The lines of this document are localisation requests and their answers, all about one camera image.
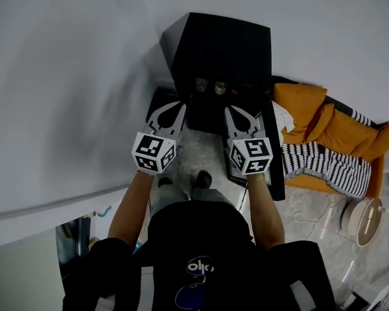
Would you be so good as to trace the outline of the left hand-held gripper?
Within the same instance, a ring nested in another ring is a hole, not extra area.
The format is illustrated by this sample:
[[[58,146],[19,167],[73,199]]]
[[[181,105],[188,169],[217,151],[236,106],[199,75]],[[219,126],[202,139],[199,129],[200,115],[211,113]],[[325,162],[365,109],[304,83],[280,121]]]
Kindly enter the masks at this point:
[[[132,148],[132,157],[139,171],[149,175],[161,174],[176,158],[186,105],[180,101],[168,103],[155,110],[142,132],[138,132]],[[167,128],[159,123],[159,116],[174,117]]]

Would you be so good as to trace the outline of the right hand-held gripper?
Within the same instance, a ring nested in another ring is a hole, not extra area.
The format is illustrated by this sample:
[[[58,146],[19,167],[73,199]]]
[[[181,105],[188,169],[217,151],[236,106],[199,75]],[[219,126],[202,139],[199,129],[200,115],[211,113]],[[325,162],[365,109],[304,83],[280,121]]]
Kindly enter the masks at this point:
[[[263,137],[256,118],[237,106],[224,110],[228,134],[229,161],[243,175],[259,174],[268,170],[273,159],[270,140]],[[239,128],[239,117],[246,119],[247,128]]]

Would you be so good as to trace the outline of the person's right forearm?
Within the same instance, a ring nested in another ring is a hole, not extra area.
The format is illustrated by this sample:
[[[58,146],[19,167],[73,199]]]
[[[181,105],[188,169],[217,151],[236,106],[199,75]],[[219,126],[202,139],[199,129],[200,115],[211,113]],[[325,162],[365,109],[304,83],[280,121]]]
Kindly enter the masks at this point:
[[[256,245],[263,251],[285,243],[281,216],[262,174],[247,175],[250,216]]]

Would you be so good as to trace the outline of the person's left forearm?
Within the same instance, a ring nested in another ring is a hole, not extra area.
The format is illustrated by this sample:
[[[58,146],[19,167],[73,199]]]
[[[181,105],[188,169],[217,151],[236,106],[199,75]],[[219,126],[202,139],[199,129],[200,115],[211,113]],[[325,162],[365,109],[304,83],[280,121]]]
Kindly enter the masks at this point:
[[[137,171],[111,222],[108,237],[135,249],[145,219],[154,176]]]

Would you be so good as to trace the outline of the white cloth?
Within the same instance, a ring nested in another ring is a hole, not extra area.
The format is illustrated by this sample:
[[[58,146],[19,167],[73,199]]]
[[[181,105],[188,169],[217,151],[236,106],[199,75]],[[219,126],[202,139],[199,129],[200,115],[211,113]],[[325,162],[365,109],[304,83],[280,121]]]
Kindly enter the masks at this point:
[[[291,132],[295,128],[293,116],[276,102],[273,101],[272,105],[276,118],[277,130],[279,132],[282,132],[283,130]]]

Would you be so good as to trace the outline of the black glass fridge door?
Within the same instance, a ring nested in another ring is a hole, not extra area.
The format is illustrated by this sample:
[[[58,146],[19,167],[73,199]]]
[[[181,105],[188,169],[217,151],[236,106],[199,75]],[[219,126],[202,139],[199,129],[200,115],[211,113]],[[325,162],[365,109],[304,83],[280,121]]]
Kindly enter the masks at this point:
[[[271,196],[275,201],[281,201],[285,199],[285,182],[282,171],[282,160],[281,160],[281,144],[279,142],[276,118],[271,100],[265,100],[262,106],[262,110],[254,118],[257,119],[260,125],[260,131],[264,134],[263,137],[267,137],[270,140],[270,146],[273,153],[273,159],[269,165],[268,170],[264,171],[263,174],[268,178],[268,188]],[[239,117],[239,128],[247,128],[248,122],[246,119]],[[226,173],[228,180],[231,182],[245,187],[246,176],[243,176],[229,161],[229,146],[228,142],[225,147],[225,164]]]

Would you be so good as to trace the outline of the orange sofa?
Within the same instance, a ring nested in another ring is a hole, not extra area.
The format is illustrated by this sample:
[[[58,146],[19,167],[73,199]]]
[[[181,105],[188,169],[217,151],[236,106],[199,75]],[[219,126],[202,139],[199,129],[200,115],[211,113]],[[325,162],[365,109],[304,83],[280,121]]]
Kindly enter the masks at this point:
[[[384,155],[389,151],[389,122],[365,126],[351,118],[353,109],[327,96],[322,87],[277,82],[273,101],[294,118],[295,128],[281,132],[283,144],[316,142],[339,154],[360,157],[371,164],[371,178],[364,198],[381,193]]]

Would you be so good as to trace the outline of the person's black right shoe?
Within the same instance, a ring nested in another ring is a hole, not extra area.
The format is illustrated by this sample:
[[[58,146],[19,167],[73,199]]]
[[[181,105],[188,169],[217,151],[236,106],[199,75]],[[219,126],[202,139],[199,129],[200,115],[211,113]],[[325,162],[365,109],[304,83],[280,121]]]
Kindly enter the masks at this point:
[[[211,174],[206,170],[201,170],[196,177],[194,187],[197,189],[209,189],[212,181]]]

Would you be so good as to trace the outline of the person's grey trousers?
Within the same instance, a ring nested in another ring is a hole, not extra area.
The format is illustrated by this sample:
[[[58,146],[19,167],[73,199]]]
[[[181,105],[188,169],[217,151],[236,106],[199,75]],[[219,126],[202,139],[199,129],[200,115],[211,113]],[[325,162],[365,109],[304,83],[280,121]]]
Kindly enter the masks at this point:
[[[201,189],[199,187],[195,187],[192,190],[192,195],[188,196],[181,187],[175,184],[170,184],[163,185],[158,189],[158,195],[154,201],[154,204],[152,205],[150,216],[153,217],[160,210],[174,203],[191,203],[193,201],[223,202],[228,203],[234,207],[234,205],[216,189]]]

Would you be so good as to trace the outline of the black cabinet fridge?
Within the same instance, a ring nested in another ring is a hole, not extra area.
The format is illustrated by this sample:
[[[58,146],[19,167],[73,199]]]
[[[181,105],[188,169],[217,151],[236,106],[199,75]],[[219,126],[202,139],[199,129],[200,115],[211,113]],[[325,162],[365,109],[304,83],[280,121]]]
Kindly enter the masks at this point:
[[[268,27],[190,12],[163,32],[160,44],[177,94],[187,105],[187,125],[191,129],[222,135],[226,106],[257,115],[271,96]],[[196,90],[196,78],[207,79],[205,92]],[[227,83],[225,94],[215,93],[216,81]],[[232,95],[232,89],[239,95]]]

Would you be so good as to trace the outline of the black white striped blanket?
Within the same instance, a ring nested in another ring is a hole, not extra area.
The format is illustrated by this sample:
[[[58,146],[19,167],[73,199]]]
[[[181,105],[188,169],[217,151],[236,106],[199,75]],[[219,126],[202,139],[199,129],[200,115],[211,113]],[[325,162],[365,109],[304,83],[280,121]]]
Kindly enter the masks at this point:
[[[339,154],[316,142],[283,144],[282,171],[287,185],[364,198],[371,164],[360,157]]]

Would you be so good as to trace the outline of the person's black shirt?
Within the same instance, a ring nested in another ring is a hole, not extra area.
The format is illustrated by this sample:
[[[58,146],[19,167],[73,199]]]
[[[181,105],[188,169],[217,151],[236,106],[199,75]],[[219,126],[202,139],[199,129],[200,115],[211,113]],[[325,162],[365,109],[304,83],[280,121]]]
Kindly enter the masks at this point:
[[[298,311],[291,286],[301,282],[316,311],[336,304],[317,244],[289,242],[260,250],[248,224],[224,202],[168,205],[150,220],[138,252],[106,238],[90,250],[63,311],[95,311],[114,296],[115,311],[137,311],[141,269],[153,268],[152,311]]]

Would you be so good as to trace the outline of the striped throw pillow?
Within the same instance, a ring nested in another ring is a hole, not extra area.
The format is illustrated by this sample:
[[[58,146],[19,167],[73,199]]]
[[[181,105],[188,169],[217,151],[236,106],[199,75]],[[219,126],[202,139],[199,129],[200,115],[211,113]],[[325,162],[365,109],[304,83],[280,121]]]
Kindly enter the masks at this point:
[[[351,118],[365,126],[371,126],[371,120],[356,110],[352,111]]]

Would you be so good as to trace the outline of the dark framed glass door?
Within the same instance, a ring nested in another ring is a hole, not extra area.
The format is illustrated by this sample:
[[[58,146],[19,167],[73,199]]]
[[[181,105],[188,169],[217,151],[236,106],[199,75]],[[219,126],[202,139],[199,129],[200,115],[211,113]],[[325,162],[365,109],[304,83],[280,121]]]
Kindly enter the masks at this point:
[[[77,218],[56,227],[56,248],[62,276],[88,255],[90,218]]]

